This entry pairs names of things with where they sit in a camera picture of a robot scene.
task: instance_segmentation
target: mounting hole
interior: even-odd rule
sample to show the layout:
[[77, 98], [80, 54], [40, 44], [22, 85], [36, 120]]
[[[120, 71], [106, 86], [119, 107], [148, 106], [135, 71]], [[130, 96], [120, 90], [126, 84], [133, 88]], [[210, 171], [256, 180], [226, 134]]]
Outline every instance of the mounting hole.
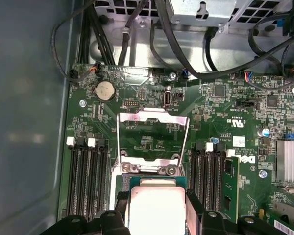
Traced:
[[272, 32], [274, 30], [275, 30], [275, 26], [272, 24], [265, 27], [265, 32]]
[[115, 216], [116, 214], [115, 213], [113, 213], [113, 212], [111, 212], [111, 213], [108, 213], [108, 217], [113, 217], [113, 216]]
[[72, 219], [71, 223], [78, 223], [80, 221], [80, 219]]

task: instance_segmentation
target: integrated circuit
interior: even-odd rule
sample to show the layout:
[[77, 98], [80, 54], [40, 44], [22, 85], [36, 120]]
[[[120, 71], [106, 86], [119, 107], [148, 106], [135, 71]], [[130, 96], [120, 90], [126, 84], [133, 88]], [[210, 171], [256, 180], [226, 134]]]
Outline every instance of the integrated circuit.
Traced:
[[222, 85], [215, 86], [214, 96], [224, 98], [225, 97], [225, 86], [222, 86]]
[[270, 95], [267, 97], [267, 107], [276, 108], [278, 106], [278, 97]]

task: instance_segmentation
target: ram slot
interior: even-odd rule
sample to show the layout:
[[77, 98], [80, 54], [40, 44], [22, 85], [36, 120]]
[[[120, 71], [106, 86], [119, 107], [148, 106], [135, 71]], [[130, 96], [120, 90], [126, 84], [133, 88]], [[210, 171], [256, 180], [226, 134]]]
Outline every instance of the ram slot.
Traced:
[[107, 174], [107, 141], [105, 146], [99, 146], [98, 149], [98, 198], [97, 212], [104, 210], [105, 194], [106, 194], [106, 174]]
[[77, 207], [76, 214], [84, 216], [86, 201], [86, 179], [87, 179], [88, 148], [80, 147], [78, 161], [78, 184], [77, 184]]
[[221, 196], [222, 196], [222, 182], [223, 182], [223, 164], [225, 159], [225, 152], [216, 153], [215, 161], [215, 186], [214, 186], [214, 211], [221, 209]]
[[190, 189], [194, 190], [195, 193], [198, 192], [198, 153], [192, 151], [192, 159], [191, 159], [191, 175], [190, 175]]
[[87, 188], [87, 219], [90, 221], [95, 218], [96, 210], [96, 182], [97, 182], [97, 152], [98, 147], [90, 150], [90, 163], [89, 163], [89, 180]]
[[206, 210], [212, 210], [213, 207], [213, 192], [214, 192], [214, 166], [215, 166], [215, 153], [207, 153], [207, 168], [206, 168]]
[[78, 149], [77, 149], [77, 146], [75, 146], [71, 148], [67, 215], [75, 214], [75, 208], [76, 208], [75, 191], [76, 191], [76, 180], [77, 180], [77, 166], [78, 166]]
[[200, 202], [202, 203], [202, 205], [205, 204], [205, 181], [206, 181], [206, 174], [205, 174], [205, 170], [206, 170], [206, 151], [203, 149], [200, 151], [199, 156], [198, 156], [198, 165], [199, 165], [199, 171], [198, 171], [198, 175], [199, 175], [199, 179], [198, 179], [198, 191], [196, 191], [196, 194], [200, 200]]

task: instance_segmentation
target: green circuit board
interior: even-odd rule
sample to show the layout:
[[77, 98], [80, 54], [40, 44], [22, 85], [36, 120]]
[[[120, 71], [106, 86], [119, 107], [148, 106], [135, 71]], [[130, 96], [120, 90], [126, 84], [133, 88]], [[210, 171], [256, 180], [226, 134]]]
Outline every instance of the green circuit board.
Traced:
[[[90, 65], [73, 66], [78, 73], [89, 68]], [[224, 175], [221, 186], [224, 190], [219, 195], [219, 210], [232, 221], [237, 216], [258, 216], [259, 210], [270, 209], [273, 201], [294, 204], [294, 191], [287, 192], [275, 178], [275, 141], [294, 134], [294, 91], [258, 90], [235, 75], [212, 82], [199, 80], [197, 85], [189, 86], [188, 81], [192, 77], [185, 79], [183, 74], [177, 73], [173, 81], [170, 79], [171, 72], [167, 69], [102, 66], [100, 75], [92, 73], [78, 85], [70, 85], [65, 139], [74, 137], [77, 141], [87, 141], [88, 138], [95, 138], [105, 149], [100, 153], [102, 159], [99, 162], [91, 162], [91, 153], [85, 154], [85, 164], [79, 165], [80, 170], [72, 178], [72, 148], [64, 146], [59, 219], [71, 213], [87, 214], [91, 194], [87, 193], [89, 184], [96, 188], [95, 198], [101, 200], [100, 207], [96, 200], [90, 207], [97, 206], [98, 210], [108, 208], [111, 167], [117, 158], [117, 115], [137, 113], [144, 108], [162, 108], [172, 116], [189, 118], [183, 158], [188, 182], [191, 181], [192, 156], [199, 144], [205, 146], [212, 138], [217, 138], [225, 152], [235, 151], [231, 160], [232, 169]], [[265, 75], [254, 75], [252, 78], [254, 83], [267, 87], [279, 86], [281, 80], [281, 77]], [[108, 81], [115, 89], [111, 100], [100, 100], [96, 95], [97, 85], [103, 81]], [[165, 92], [170, 92], [167, 104], [164, 103]], [[270, 138], [259, 136], [259, 130], [263, 128], [270, 130]], [[120, 148], [126, 150], [129, 156], [141, 156], [148, 161], [170, 159], [181, 152], [185, 132], [186, 128], [177, 124], [153, 120], [140, 124], [127, 121], [120, 126]], [[97, 167], [96, 173], [93, 173], [95, 177], [103, 175], [97, 180], [99, 183], [88, 179], [92, 174], [92, 165]], [[260, 170], [266, 171], [268, 176], [261, 178]], [[83, 172], [86, 172], [84, 180], [89, 182], [77, 183], [75, 188], [70, 189], [72, 180], [78, 181]], [[126, 188], [124, 182], [123, 177], [123, 183], [117, 185], [118, 190]], [[70, 192], [73, 195], [71, 202], [68, 200]], [[82, 202], [78, 201], [79, 193], [83, 195]]]

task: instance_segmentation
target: silver heatsink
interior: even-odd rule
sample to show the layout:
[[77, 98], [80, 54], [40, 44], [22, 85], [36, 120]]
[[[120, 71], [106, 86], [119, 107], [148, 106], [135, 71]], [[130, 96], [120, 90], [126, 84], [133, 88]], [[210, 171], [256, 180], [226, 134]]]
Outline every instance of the silver heatsink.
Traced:
[[277, 180], [294, 183], [294, 141], [277, 141]]

